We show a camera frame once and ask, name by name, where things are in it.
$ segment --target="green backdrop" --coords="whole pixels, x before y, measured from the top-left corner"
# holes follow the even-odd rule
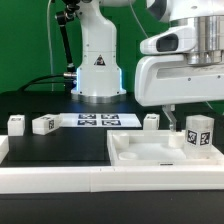
[[[50,74],[47,40],[48,0],[1,0],[0,19],[0,93],[17,90],[21,85],[43,75]],[[153,19],[146,10],[146,0],[136,0],[133,5],[140,22],[149,36],[161,33],[167,24]],[[64,10],[61,0],[51,5],[51,32],[54,56],[54,73],[66,71],[66,61],[61,35],[54,15]],[[145,39],[130,7],[102,8],[102,14],[110,19],[118,30],[117,63],[123,70],[123,87],[134,90],[137,62],[143,55],[139,45]],[[82,58],[82,37],[78,19],[67,25],[75,65]],[[51,90],[51,86],[35,86],[30,89]],[[216,111],[224,110],[222,102],[213,103]]]

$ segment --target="cable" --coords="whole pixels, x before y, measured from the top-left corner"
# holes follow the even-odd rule
[[[48,46],[49,46],[49,54],[50,54],[50,67],[51,74],[54,74],[54,58],[52,51],[52,41],[51,41],[51,18],[50,18],[50,9],[51,9],[52,0],[49,0],[47,6],[47,36],[48,36]]]
[[[29,83],[29,84],[27,84],[27,85],[24,85],[23,86],[23,89],[22,90],[20,90],[20,91],[24,91],[26,88],[28,88],[29,86],[31,86],[31,85],[42,85],[42,84],[55,84],[55,83],[65,83],[65,82],[57,82],[57,81],[54,81],[54,82],[34,82],[34,83]]]
[[[128,2],[129,2],[129,5],[130,5],[130,8],[131,8],[132,14],[133,14],[133,16],[134,16],[134,18],[135,18],[136,22],[138,23],[138,25],[139,25],[140,29],[142,30],[142,33],[145,35],[145,37],[146,37],[146,38],[148,38],[147,33],[145,32],[144,28],[142,27],[142,24],[140,23],[140,21],[139,21],[139,19],[138,19],[137,15],[136,15],[136,13],[135,13],[135,10],[133,9],[133,6],[132,6],[132,3],[131,3],[131,0],[128,0]]]
[[[46,76],[42,76],[42,77],[39,77],[39,78],[36,78],[36,79],[33,79],[31,80],[30,82],[28,82],[27,84],[21,86],[18,91],[24,91],[28,86],[34,84],[34,83],[37,83],[38,81],[41,81],[41,80],[45,80],[45,79],[51,79],[51,78],[57,78],[57,77],[61,77],[63,78],[63,74],[58,74],[58,75],[46,75]]]

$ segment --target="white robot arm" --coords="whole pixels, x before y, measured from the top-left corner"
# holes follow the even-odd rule
[[[83,61],[77,69],[77,87],[72,98],[92,103],[109,103],[125,96],[121,69],[116,63],[116,28],[100,12],[100,6],[124,6],[129,0],[80,2],[79,17],[83,37]]]
[[[148,0],[171,28],[141,43],[135,96],[143,106],[224,99],[224,1]]]

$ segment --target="cube with fiducial marker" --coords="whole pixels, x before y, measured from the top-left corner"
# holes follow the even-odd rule
[[[46,135],[59,128],[59,115],[47,114],[32,120],[33,134]]]

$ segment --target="robot end effector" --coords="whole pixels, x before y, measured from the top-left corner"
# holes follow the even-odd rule
[[[165,105],[170,121],[169,105],[223,100],[223,1],[147,0],[147,8],[170,28],[141,43],[141,52],[150,56],[136,69],[136,100]]]

